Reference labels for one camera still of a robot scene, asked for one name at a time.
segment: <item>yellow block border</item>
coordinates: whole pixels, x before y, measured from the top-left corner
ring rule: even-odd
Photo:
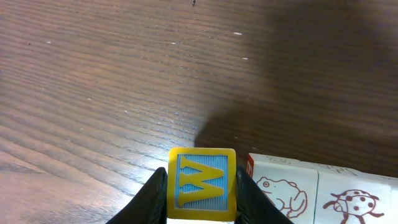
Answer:
[[[177,174],[177,156],[193,154],[204,156],[227,156],[228,158],[228,207],[227,211],[195,210],[175,208],[175,179]],[[236,154],[234,149],[175,147],[169,154],[169,177],[167,179],[167,216],[169,218],[234,221],[236,219]]]

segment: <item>yellow letter w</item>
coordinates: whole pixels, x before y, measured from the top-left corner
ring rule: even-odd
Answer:
[[[180,168],[183,169],[185,167],[190,167],[192,169],[196,169],[201,172],[189,175],[186,175],[183,172],[181,172],[180,187],[183,187],[185,184],[192,184],[202,188],[203,190],[196,190],[188,193],[180,191],[179,193],[180,196],[178,197],[178,205],[180,207],[182,207],[187,202],[194,202],[197,200],[219,197],[224,194],[224,190],[222,188],[216,187],[211,184],[206,184],[203,182],[204,180],[211,180],[224,176],[224,172],[222,170],[198,162],[193,162],[191,160],[186,159],[185,157],[182,157]]]

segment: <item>frog drawing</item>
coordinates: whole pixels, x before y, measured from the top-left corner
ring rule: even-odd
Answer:
[[[261,177],[257,186],[287,218],[298,217],[307,208],[307,193],[294,182]]]

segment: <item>white block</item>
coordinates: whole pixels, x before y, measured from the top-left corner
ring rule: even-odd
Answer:
[[[293,223],[398,223],[397,178],[259,154],[246,170]]]
[[[387,183],[320,172],[315,224],[387,223],[390,197]]]
[[[292,222],[296,224],[313,223],[317,196],[317,172],[311,169],[287,166],[286,163],[294,160],[290,161],[286,158],[255,158],[263,158],[266,161],[254,161],[255,169],[252,178],[267,198]]]

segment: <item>wood grain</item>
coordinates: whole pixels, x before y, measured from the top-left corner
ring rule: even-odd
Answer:
[[[175,146],[398,177],[396,0],[0,6],[0,223],[104,223]]]

